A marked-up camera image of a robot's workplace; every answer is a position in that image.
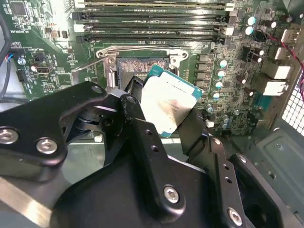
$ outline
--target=cable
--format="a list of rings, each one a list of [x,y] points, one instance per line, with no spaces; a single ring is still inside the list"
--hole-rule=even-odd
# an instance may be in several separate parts
[[[25,104],[27,102],[29,102],[27,99],[6,96],[0,100],[0,103],[14,103],[20,105]]]
[[[5,56],[7,55],[7,53],[10,50],[10,45],[11,45],[10,30],[9,30],[8,26],[6,25],[5,20],[1,14],[0,14],[0,27],[2,28],[3,37],[5,40],[5,43],[0,52],[0,66],[1,66]]]
[[[3,88],[0,92],[0,100],[4,97],[4,95],[8,89],[8,86],[9,86],[10,69],[11,69],[11,63],[8,61],[8,62],[6,62],[6,75],[5,75],[5,79],[4,79]]]

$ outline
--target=motherboard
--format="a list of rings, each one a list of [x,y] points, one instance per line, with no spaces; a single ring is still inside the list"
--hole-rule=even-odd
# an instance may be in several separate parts
[[[204,91],[195,108],[215,134],[264,120],[293,69],[265,33],[292,46],[301,31],[280,0],[0,2],[29,100],[84,81],[124,90],[157,64]]]

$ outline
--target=red wire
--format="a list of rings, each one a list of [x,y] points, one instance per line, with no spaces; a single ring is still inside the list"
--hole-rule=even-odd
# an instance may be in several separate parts
[[[304,101],[304,90],[303,90],[303,85],[304,85],[304,63],[301,62],[301,60],[299,59],[298,56],[296,56],[296,54],[294,53],[294,51],[293,51],[293,50],[290,50],[290,49],[288,48],[288,46],[287,46],[284,42],[278,40],[278,39],[275,38],[275,37],[272,37],[272,36],[269,35],[269,34],[267,34],[267,35],[269,36],[269,38],[270,38],[271,40],[276,41],[276,42],[280,42],[280,43],[282,44],[282,46],[290,52],[290,54],[293,56],[293,58],[294,58],[295,60],[297,60],[297,61],[300,63],[300,66],[301,66],[301,68],[302,68],[301,78],[300,78],[300,80],[301,80],[301,82],[300,82],[300,93],[301,93],[301,96],[302,96],[302,100]]]

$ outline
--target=bolt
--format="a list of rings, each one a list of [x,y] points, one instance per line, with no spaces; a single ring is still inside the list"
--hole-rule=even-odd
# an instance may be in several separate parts
[[[233,208],[229,208],[228,209],[228,215],[230,217],[230,219],[238,226],[240,227],[243,222],[242,222],[242,218],[240,217],[240,215],[236,212],[236,210],[234,210]]]
[[[36,144],[39,152],[45,154],[52,154],[57,150],[57,143],[51,139],[41,139]]]
[[[98,93],[98,94],[102,94],[103,93],[102,89],[100,87],[96,86],[96,85],[92,86],[92,90],[94,92]]]
[[[12,144],[17,141],[19,135],[12,129],[0,129],[0,144]]]
[[[240,158],[240,160],[243,162],[243,163],[246,163],[247,161],[246,161],[246,158],[244,158],[242,155],[239,155],[239,158]]]
[[[115,59],[113,57],[110,57],[109,60],[108,60],[108,62],[109,63],[113,63],[113,62],[115,62]]]
[[[24,58],[18,58],[18,59],[17,59],[17,63],[18,63],[19,65],[24,66],[27,62],[26,62],[26,60],[25,60]]]
[[[220,145],[220,140],[218,140],[217,138],[213,138],[213,140],[215,141],[215,143],[216,143],[217,145]]]
[[[132,96],[127,96],[127,100],[130,101],[131,103],[135,104],[136,100]]]
[[[234,110],[233,115],[239,115],[239,110]]]
[[[177,203],[179,201],[179,194],[178,192],[170,186],[164,188],[164,194],[168,201],[171,203]]]
[[[283,145],[277,143],[277,144],[275,145],[275,148],[276,148],[277,150],[281,150],[281,149],[283,149]]]

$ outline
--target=green circuit board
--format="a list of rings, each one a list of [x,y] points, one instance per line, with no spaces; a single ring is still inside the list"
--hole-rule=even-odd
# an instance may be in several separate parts
[[[260,29],[261,21],[278,21],[286,14],[283,3],[277,0],[0,2],[0,13],[11,31],[11,53],[17,75],[28,99],[84,81],[93,81],[104,88],[124,89],[127,76],[144,78],[153,64],[163,64],[204,90],[196,108],[211,105],[216,117],[214,131],[223,130],[226,115],[228,128],[234,135],[248,134],[256,127],[258,119],[254,113],[262,99],[259,94],[248,96],[243,90],[245,86],[251,87],[262,66],[258,62],[244,62],[243,47],[261,48],[265,53],[269,50],[268,44],[255,42],[252,34],[246,34],[247,18],[254,16],[256,22],[252,28]],[[114,45],[149,48],[116,53],[118,64],[112,72],[112,84],[105,70],[109,66],[103,62],[73,72],[101,57],[98,51]],[[185,59],[178,60],[178,67],[172,58],[185,56],[168,54],[168,49],[187,52]],[[227,61],[223,68],[222,60]],[[223,69],[225,76],[219,77],[219,70]],[[239,75],[246,79],[245,85],[236,80]],[[216,80],[222,83],[220,90],[215,87]],[[219,98],[214,98],[214,91]]]

